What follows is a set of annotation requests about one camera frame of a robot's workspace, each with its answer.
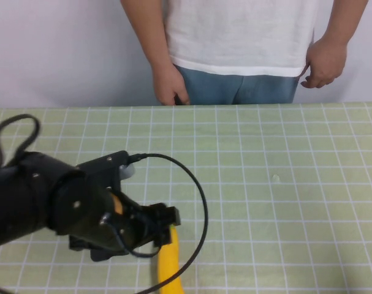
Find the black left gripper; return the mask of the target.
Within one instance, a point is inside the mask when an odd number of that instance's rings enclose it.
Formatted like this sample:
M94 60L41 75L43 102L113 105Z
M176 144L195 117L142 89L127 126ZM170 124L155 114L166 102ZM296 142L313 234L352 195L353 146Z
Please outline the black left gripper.
M110 192L112 206L101 215L87 235L69 236L69 249L88 251L94 262L131 255L155 257L172 243L172 228L181 225L179 210L164 203L141 206L119 191Z

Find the person's right hand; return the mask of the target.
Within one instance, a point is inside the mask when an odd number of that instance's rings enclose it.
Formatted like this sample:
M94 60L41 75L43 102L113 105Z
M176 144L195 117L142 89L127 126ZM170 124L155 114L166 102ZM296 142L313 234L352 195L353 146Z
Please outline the person's right hand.
M184 79L172 63L153 66L152 73L154 92L162 105L190 104Z

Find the person's left hand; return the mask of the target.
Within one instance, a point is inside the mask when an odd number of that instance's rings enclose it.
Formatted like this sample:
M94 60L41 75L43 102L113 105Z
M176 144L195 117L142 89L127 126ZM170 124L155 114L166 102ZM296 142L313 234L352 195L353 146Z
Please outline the person's left hand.
M322 88L331 84L343 72L347 59L347 44L328 38L321 38L309 47L306 66L309 75L300 83L304 88Z

